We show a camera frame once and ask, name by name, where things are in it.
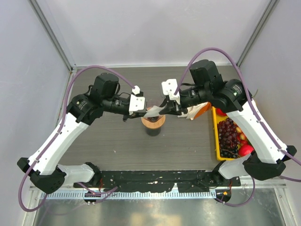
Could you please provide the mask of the white paper sheet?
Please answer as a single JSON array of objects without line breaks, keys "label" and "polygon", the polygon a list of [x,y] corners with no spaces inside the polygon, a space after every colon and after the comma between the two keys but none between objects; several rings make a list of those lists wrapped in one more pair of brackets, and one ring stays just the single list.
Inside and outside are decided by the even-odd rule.
[{"label": "white paper sheet", "polygon": [[146,114],[143,116],[144,118],[152,118],[152,117],[159,117],[160,111],[162,111],[164,107],[159,107],[154,105],[153,107],[146,110]]}]

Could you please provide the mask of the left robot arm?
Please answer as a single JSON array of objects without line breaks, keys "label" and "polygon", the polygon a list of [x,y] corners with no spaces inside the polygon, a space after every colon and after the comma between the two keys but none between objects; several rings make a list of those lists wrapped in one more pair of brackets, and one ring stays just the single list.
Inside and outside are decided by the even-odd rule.
[{"label": "left robot arm", "polygon": [[28,173],[31,182],[46,194],[63,185],[81,182],[89,187],[100,184],[100,169],[90,163],[64,166],[60,159],[75,141],[104,112],[116,113],[123,120],[145,115],[146,101],[138,86],[127,98],[118,94],[119,78],[112,73],[97,76],[88,91],[73,97],[66,107],[66,115],[46,142],[29,158],[20,158],[18,167]]}]

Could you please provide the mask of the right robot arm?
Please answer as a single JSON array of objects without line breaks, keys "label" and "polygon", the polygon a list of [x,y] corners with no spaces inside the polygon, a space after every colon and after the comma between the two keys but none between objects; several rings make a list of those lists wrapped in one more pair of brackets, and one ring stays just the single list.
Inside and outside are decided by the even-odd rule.
[{"label": "right robot arm", "polygon": [[177,90],[176,79],[161,83],[165,96],[160,114],[181,115],[188,107],[209,102],[232,119],[250,141],[254,150],[246,156],[219,163],[213,173],[213,181],[222,186],[230,179],[247,176],[264,181],[279,177],[286,168],[285,161],[297,150],[286,145],[266,125],[255,101],[247,101],[249,91],[244,90],[237,79],[224,81],[213,61],[200,60],[189,68],[194,83],[185,90]]}]

